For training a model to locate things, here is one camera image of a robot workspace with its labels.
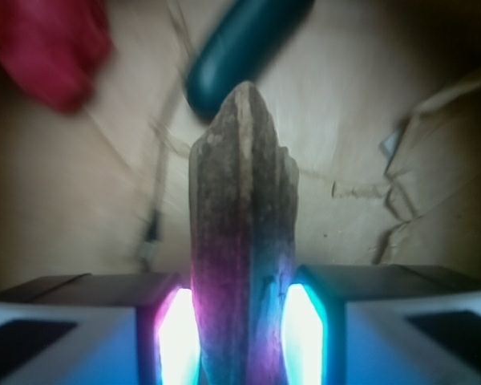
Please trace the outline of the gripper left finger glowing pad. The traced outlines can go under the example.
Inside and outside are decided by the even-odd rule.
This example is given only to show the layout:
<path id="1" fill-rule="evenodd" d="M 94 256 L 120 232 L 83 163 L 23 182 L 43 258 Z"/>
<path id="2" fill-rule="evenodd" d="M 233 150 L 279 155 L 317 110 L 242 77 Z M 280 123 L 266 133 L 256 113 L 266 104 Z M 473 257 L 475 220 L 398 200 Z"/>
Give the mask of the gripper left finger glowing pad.
<path id="1" fill-rule="evenodd" d="M 46 276 L 0 292 L 0 384 L 196 384 L 179 274 Z"/>

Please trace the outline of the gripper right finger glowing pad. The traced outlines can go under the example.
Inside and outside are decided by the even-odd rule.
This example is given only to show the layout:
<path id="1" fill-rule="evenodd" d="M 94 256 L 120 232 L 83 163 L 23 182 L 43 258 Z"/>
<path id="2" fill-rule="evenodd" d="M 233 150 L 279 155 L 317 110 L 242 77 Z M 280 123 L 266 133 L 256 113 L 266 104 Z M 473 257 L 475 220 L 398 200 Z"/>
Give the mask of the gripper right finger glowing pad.
<path id="1" fill-rule="evenodd" d="M 291 384 L 481 384 L 481 281 L 436 265 L 302 265 L 282 338 Z"/>

